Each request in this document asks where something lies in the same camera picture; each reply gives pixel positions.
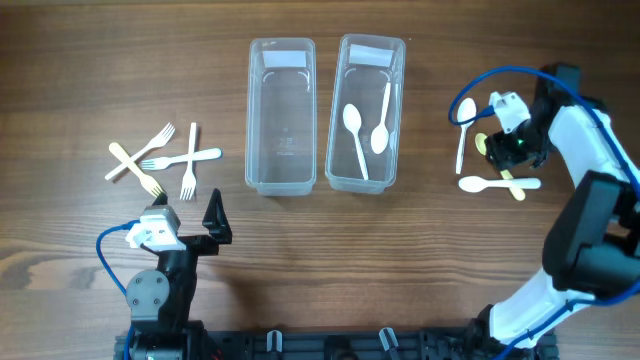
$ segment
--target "utensil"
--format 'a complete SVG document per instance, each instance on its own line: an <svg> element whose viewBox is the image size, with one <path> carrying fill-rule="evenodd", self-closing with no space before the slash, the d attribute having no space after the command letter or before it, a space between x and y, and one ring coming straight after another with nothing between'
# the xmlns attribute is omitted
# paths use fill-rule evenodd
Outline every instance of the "utensil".
<svg viewBox="0 0 640 360"><path fill-rule="evenodd" d="M196 190L196 176L193 174L193 152L196 148L196 123L191 123L189 130L189 153L187 154L187 171L182 177L180 200L191 200Z"/></svg>
<svg viewBox="0 0 640 360"><path fill-rule="evenodd" d="M158 182L152 178L150 175L147 175L140 170L138 165L133 162L133 159L129 157L129 154L118 144L117 142L112 142L109 144L109 151L120 160L125 167L128 167L132 173L134 173L139 179L142 187L149 192L149 194L154 197L158 197L160 194L164 192L162 187Z"/></svg>
<svg viewBox="0 0 640 360"><path fill-rule="evenodd" d="M385 126L387 119L387 109L389 108L389 95L391 94L391 83L388 82L384 88L384 97L382 99L382 115L380 115L380 124L371 132L371 149L374 153L380 154L387 148L389 143L389 131Z"/></svg>
<svg viewBox="0 0 640 360"><path fill-rule="evenodd" d="M487 145L485 143L485 140L487 139L487 135L483 134L483 133L478 133L476 135L476 148L478 149L478 151L480 152L480 154L482 154L482 156L487 156ZM502 176L503 179L505 180L511 180L513 179L513 175L511 175L511 172L509 170L502 170L500 171L500 176ZM509 192L511 192L511 195L513 195L514 199L518 200L518 201L522 201L525 199L525 194L524 191L517 187L517 186L512 186L509 188Z"/></svg>
<svg viewBox="0 0 640 360"><path fill-rule="evenodd" d="M458 181L460 189L467 192L480 192L488 187L511 187L518 186L522 189L539 189L542 183L540 179L524 178L511 180L485 180L479 176L467 176Z"/></svg>
<svg viewBox="0 0 640 360"><path fill-rule="evenodd" d="M462 100L458 106L458 121L466 121L476 116L476 103L472 98ZM473 125L475 121L468 124L460 125L460 142L458 143L458 156L456 157L456 174L462 172L462 157L464 156L464 143L467 139L467 129Z"/></svg>
<svg viewBox="0 0 640 360"><path fill-rule="evenodd" d="M213 160L222 156L222 150L219 148L212 148L202 151L196 151L193 153L193 161ZM164 170L170 165L180 162L185 162L189 159L189 154L174 156L174 157L160 157L155 159L143 160L140 163L142 170Z"/></svg>
<svg viewBox="0 0 640 360"><path fill-rule="evenodd" d="M156 135L153 139L151 139L151 141L149 141L149 143L145 147L142 148L142 150L140 150L137 153L133 154L133 156L131 157L131 160L133 162L135 162L140 157L142 157L142 155L144 155L147 152L149 152L149 150L160 148L160 147L163 147L163 146L167 145L167 143L169 142L169 139L171 139L171 137L173 136L173 134L175 132L176 132L176 128L173 127L173 125L171 125L171 123L168 123L164 127L164 129L162 129L162 131L160 131L160 133L158 135ZM110 180L111 178L113 178L114 176L118 175L120 172L122 172L122 170L124 170L126 168L127 168L127 166L123 162L122 164L118 165L118 167L113 169L110 173L108 173L104 177L104 179L105 180Z"/></svg>
<svg viewBox="0 0 640 360"><path fill-rule="evenodd" d="M362 126L362 118L358 109L352 104L344 106L342 111L342 119L344 120L344 126L347 130L353 134L353 139L356 142L356 152L358 153L358 162L360 162L360 170L362 171L362 177L365 180L369 180L369 173L367 172L367 164L364 161L364 154L362 153L362 146L360 145L360 138L358 137L358 131Z"/></svg>

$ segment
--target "transparent container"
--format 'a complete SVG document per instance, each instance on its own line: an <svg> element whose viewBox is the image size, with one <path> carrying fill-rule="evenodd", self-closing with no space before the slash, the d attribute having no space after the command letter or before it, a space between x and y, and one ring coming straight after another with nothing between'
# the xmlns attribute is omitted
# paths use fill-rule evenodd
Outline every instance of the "transparent container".
<svg viewBox="0 0 640 360"><path fill-rule="evenodd" d="M355 34L342 38L325 164L325 174L332 188L379 194L394 183L398 168L405 53L404 42L396 38ZM371 132L380 124L387 82L391 84L385 119L389 142L382 153L375 154L371 148ZM369 180L364 180L353 134L344 125L342 112L347 104L353 104L362 118L358 136Z"/></svg>
<svg viewBox="0 0 640 360"><path fill-rule="evenodd" d="M316 182L316 53L311 39L251 43L245 181L266 196L299 196Z"/></svg>

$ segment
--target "spoon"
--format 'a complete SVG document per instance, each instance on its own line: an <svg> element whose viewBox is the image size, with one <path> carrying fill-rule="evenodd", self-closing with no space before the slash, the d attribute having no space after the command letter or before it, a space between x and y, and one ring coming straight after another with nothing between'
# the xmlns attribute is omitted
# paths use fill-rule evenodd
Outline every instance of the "spoon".
<svg viewBox="0 0 640 360"><path fill-rule="evenodd" d="M360 113L355 106L353 106L352 104L347 104L344 106L344 110L342 111L342 119L344 121L344 126L347 128L347 130L351 131L351 133L353 134L353 139L356 142L356 152L358 153L358 162L360 163L362 177L365 180L369 180L367 164L364 162L364 154L362 153L362 146L360 145L360 138L358 137L358 131L360 131L360 126L362 126Z"/></svg>
<svg viewBox="0 0 640 360"><path fill-rule="evenodd" d="M485 143L485 140L487 140L487 135L483 133L478 133L476 135L476 148L482 156L487 156L487 144ZM505 180L513 179L513 175L511 175L511 172L509 170L500 171L500 176L502 176L502 178ZM509 191L516 200L522 201L525 199L524 191L522 191L521 188L514 186L510 187Z"/></svg>
<svg viewBox="0 0 640 360"><path fill-rule="evenodd" d="M472 98L466 98L458 106L458 121L469 120L476 116L476 103ZM475 121L468 124L460 125L460 142L458 143L458 157L456 158L456 174L462 172L462 156L464 156L464 143L467 139L467 129L473 125Z"/></svg>
<svg viewBox="0 0 640 360"><path fill-rule="evenodd" d="M522 189L539 189L540 179L524 178L511 180L485 180L479 176L467 176L458 181L460 189L467 192L480 192L488 187L511 187L517 185Z"/></svg>
<svg viewBox="0 0 640 360"><path fill-rule="evenodd" d="M384 88L384 97L382 98L382 115L380 116L380 125L376 126L376 128L371 132L371 149L376 154L382 153L389 143L389 131L384 126L384 122L387 118L390 93L391 83L388 82L387 86Z"/></svg>

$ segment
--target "plastic fork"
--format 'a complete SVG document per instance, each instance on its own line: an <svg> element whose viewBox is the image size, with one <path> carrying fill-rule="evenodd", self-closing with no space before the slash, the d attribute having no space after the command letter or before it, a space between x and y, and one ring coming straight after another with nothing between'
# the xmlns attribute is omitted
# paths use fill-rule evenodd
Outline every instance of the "plastic fork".
<svg viewBox="0 0 640 360"><path fill-rule="evenodd" d="M180 200L191 200L196 190L196 176L193 174L193 152L196 148L196 123L191 123L189 130L189 153L187 154L187 171L182 177Z"/></svg>
<svg viewBox="0 0 640 360"><path fill-rule="evenodd" d="M136 174L136 176L140 179L140 184L142 187L149 192L149 194L154 197L158 197L160 194L164 192L162 187L156 179L152 178L150 175L147 175L140 170L138 165L133 162L133 160L129 157L129 154L120 146L120 144L113 142L109 144L109 151L120 160L125 167L128 167L132 173Z"/></svg>
<svg viewBox="0 0 640 360"><path fill-rule="evenodd" d="M196 151L193 153L193 161L213 160L222 156L222 150L219 148L207 149L202 151ZM174 156L174 157L161 157L149 160L143 160L140 163L142 170L164 170L172 164L185 162L189 159L189 154Z"/></svg>
<svg viewBox="0 0 640 360"><path fill-rule="evenodd" d="M173 136L173 134L175 132L176 132L176 128L173 127L173 125L171 125L171 123L168 123L164 127L164 129L162 129L162 131L160 131L160 133L158 135L156 135L153 139L151 139L151 141L149 141L147 146L143 147L142 150L140 150L137 153L133 154L133 156L131 157L131 161L135 162L140 157L142 157L142 155L144 155L147 152L149 152L149 150L151 150L151 149L156 149L156 148L163 147L163 146L167 145L167 143L169 142L169 139L171 139L171 137ZM126 168L127 168L127 165L125 165L125 163L122 162L122 164L118 165L117 168L113 169L110 173L108 173L104 177L104 179L105 180L111 180L111 178L113 178L114 176L118 175L119 173L122 172L122 170L124 170Z"/></svg>

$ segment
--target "wooden tabletop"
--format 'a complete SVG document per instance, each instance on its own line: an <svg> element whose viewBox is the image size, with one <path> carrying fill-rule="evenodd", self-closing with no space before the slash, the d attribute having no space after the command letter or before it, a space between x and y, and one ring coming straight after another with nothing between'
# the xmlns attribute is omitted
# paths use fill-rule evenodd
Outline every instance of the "wooden tabletop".
<svg viewBox="0 0 640 360"><path fill-rule="evenodd" d="M209 330L379 329L463 326L512 294L540 267L545 236L573 186L560 156L524 202L505 190L456 186L459 129L446 112L457 92L500 65L581 66L582 92L603 99L631 158L637 121L637 2L217 1L198 5L0 9L0 358L109 359L129 308L102 268L95 239L138 217L152 197L108 144L142 148L166 123L174 139L153 156L201 149L195 202L177 200L184 166L153 175L170 196L181 234L200 225L222 191L233 244L202 258L191 317ZM378 196L338 192L324 176L340 38L398 37L407 45L396 183ZM244 181L249 44L308 37L316 44L318 180L310 196L266 198ZM535 79L500 75L472 92L517 91ZM495 118L470 129L493 133ZM463 174L495 177L467 146ZM124 233L104 252L123 282L155 268ZM588 309L558 328L562 359L632 359L640 300Z"/></svg>

